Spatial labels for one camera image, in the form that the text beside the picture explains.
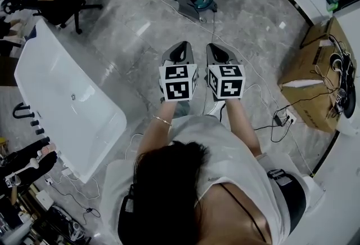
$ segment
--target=dark hair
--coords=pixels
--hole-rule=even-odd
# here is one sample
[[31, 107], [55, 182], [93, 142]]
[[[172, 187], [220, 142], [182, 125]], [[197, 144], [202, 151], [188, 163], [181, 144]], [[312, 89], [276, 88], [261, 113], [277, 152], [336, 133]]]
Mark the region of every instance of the dark hair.
[[134, 244], [196, 244], [197, 182], [208, 149], [196, 142], [140, 155], [134, 167]]

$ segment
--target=cardboard box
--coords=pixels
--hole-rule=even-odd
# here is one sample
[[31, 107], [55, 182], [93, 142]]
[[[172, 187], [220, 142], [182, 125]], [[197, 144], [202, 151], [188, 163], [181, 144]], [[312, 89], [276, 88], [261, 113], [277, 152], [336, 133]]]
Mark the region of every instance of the cardboard box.
[[348, 42], [348, 39], [335, 17], [310, 27], [300, 48], [303, 48], [317, 40], [328, 40], [329, 35], [333, 35], [338, 42], [342, 41], [346, 45], [346, 50], [353, 54], [353, 50]]
[[[333, 109], [337, 91], [329, 93], [329, 89], [339, 86], [339, 74], [330, 65], [333, 51], [334, 46], [323, 46], [320, 39], [312, 42], [300, 50], [288, 72], [278, 82], [282, 94], [291, 104], [313, 98], [300, 101], [293, 107], [309, 127], [325, 132], [334, 132], [340, 118]], [[325, 80], [324, 84], [323, 78], [315, 73], [316, 65], [318, 72], [331, 83]]]

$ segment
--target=white cable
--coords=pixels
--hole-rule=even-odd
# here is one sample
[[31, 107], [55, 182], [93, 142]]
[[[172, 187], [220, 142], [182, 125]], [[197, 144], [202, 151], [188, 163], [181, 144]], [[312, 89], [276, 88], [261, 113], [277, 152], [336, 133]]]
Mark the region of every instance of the white cable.
[[131, 146], [131, 144], [132, 144], [132, 142], [133, 142], [133, 139], [134, 139], [134, 137], [135, 137], [136, 135], [143, 136], [143, 134], [136, 133], [136, 134], [134, 134], [134, 135], [131, 137], [131, 140], [130, 140], [130, 145], [129, 145], [129, 146], [126, 148], [126, 150], [125, 150], [125, 160], [127, 159], [127, 152], [128, 152], [128, 149], [130, 148], [130, 146]]
[[[52, 179], [52, 181], [54, 181], [54, 183], [57, 184], [57, 185], [61, 184], [61, 182], [62, 182], [61, 179], [62, 179], [63, 177], [65, 177], [65, 175], [61, 175], [59, 181], [56, 182], [55, 179], [50, 175], [50, 173], [45, 173], [45, 174], [49, 175], [49, 177]], [[69, 180], [71, 180], [71, 181], [78, 181], [78, 180], [79, 180], [79, 178], [77, 178], [77, 179], [71, 179], [69, 176], [67, 176], [67, 178], [68, 178]]]
[[328, 80], [328, 82], [330, 83], [330, 85], [331, 85], [331, 87], [332, 87], [333, 90], [336, 89], [336, 88], [334, 87], [334, 85], [332, 84], [332, 81], [331, 81], [329, 78], [327, 78], [326, 76], [324, 76], [324, 75], [322, 74], [321, 69], [320, 69], [320, 67], [319, 67], [318, 65], [315, 65], [315, 72], [322, 77], [322, 80], [323, 80], [323, 82], [324, 82], [324, 86], [327, 88], [327, 90], [328, 90], [329, 92], [330, 92], [331, 90], [325, 85], [325, 79]]
[[311, 175], [314, 176], [314, 172], [310, 169], [308, 163], [305, 161], [305, 158], [304, 158], [304, 156], [303, 156], [303, 153], [302, 153], [302, 151], [300, 150], [300, 147], [299, 147], [299, 145], [298, 145], [298, 142], [296, 142], [296, 139], [295, 139], [295, 137], [294, 137], [294, 135], [293, 135], [293, 132], [291, 131], [291, 129], [289, 129], [289, 131], [290, 131], [290, 134], [292, 135], [292, 138], [293, 138], [294, 141], [295, 141], [296, 147], [298, 147], [298, 151], [299, 151], [299, 153], [300, 153], [300, 156], [301, 156], [302, 160], [304, 161], [306, 167], [308, 167]]
[[260, 87], [259, 84], [252, 84], [250, 87], [248, 87], [248, 88], [244, 91], [244, 94], [245, 94], [245, 92], [246, 92], [248, 89], [250, 89], [250, 88], [252, 88], [252, 87], [254, 87], [254, 86], [258, 86], [258, 87], [259, 87], [259, 89], [260, 89], [261, 103], [263, 103], [263, 105], [266, 107], [266, 109], [268, 109], [268, 113], [269, 113], [270, 117], [272, 118], [273, 115], [271, 114], [269, 107], [268, 107], [268, 106], [264, 103], [264, 101], [263, 101], [263, 93], [262, 93], [262, 91], [261, 91], [261, 87]]
[[267, 89], [268, 89], [268, 91], [269, 91], [269, 94], [270, 94], [271, 98], [272, 98], [272, 99], [274, 100], [274, 102], [276, 103], [278, 109], [280, 108], [280, 107], [279, 107], [279, 104], [277, 103], [277, 101], [275, 100], [275, 98], [273, 97], [273, 95], [271, 94], [269, 85], [268, 85], [268, 83], [266, 82], [266, 80], [255, 70], [255, 68], [254, 68], [254, 66], [252, 65], [252, 63], [251, 63], [237, 48], [235, 48], [234, 46], [231, 46], [230, 44], [228, 44], [227, 42], [225, 42], [220, 36], [218, 36], [218, 35], [216, 35], [215, 33], [211, 32], [211, 31], [208, 30], [207, 28], [205, 28], [205, 27], [201, 26], [200, 24], [192, 21], [191, 19], [185, 17], [184, 15], [181, 15], [172, 5], [166, 3], [166, 1], [164, 1], [164, 0], [161, 0], [161, 1], [162, 1], [164, 4], [166, 4], [167, 6], [169, 6], [170, 8], [172, 8], [179, 16], [184, 17], [184, 18], [187, 19], [189, 22], [195, 24], [196, 26], [200, 27], [201, 29], [204, 29], [205, 31], [209, 32], [210, 34], [214, 34], [214, 36], [216, 36], [216, 37], [217, 37], [220, 41], [222, 41], [225, 45], [229, 46], [230, 48], [235, 49], [235, 50], [242, 56], [242, 58], [243, 58], [246, 62], [248, 62], [248, 63], [250, 64], [250, 66], [251, 66], [252, 69], [254, 70], [255, 74], [258, 75], [258, 76], [260, 77], [260, 79], [262, 79], [262, 80], [264, 81], [264, 83], [265, 83], [265, 85], [266, 85], [266, 87], [267, 87]]
[[88, 200], [94, 200], [100, 197], [100, 188], [99, 188], [99, 184], [97, 183], [95, 178], [92, 178], [97, 186], [97, 196], [93, 197], [93, 198], [88, 198], [86, 195], [84, 195], [84, 193], [82, 193], [81, 191], [78, 190], [78, 188], [75, 186], [75, 184], [73, 183], [72, 179], [70, 179], [68, 176], [65, 176], [67, 179], [69, 179], [69, 181], [71, 182], [72, 186], [75, 188], [76, 192], [78, 192], [80, 195], [82, 195], [83, 197], [85, 197]]
[[213, 108], [212, 108], [212, 109], [208, 112], [208, 114], [206, 114], [206, 115], [211, 115], [211, 113], [213, 112], [213, 110], [214, 110], [214, 109], [216, 108], [216, 106], [218, 105], [218, 102], [219, 102], [219, 101], [215, 102]]

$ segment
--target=woman's left arm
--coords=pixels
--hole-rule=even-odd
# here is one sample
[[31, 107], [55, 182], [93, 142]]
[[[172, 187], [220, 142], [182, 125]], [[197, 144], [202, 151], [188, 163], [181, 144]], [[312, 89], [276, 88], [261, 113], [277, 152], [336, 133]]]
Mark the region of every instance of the woman's left arm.
[[[171, 123], [176, 104], [177, 102], [163, 102], [156, 116]], [[156, 118], [151, 120], [141, 140], [137, 151], [138, 155], [169, 145], [168, 133], [170, 125], [162, 120]]]

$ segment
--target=bracelet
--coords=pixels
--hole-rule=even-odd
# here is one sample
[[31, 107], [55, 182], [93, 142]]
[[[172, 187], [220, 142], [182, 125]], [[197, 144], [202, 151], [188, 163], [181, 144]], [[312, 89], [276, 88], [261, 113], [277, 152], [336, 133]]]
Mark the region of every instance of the bracelet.
[[168, 121], [166, 121], [166, 120], [164, 120], [164, 119], [161, 119], [160, 117], [155, 116], [155, 115], [152, 115], [152, 116], [153, 116], [155, 119], [158, 119], [158, 120], [164, 122], [165, 124], [169, 125], [170, 127], [172, 126], [172, 124], [170, 124]]

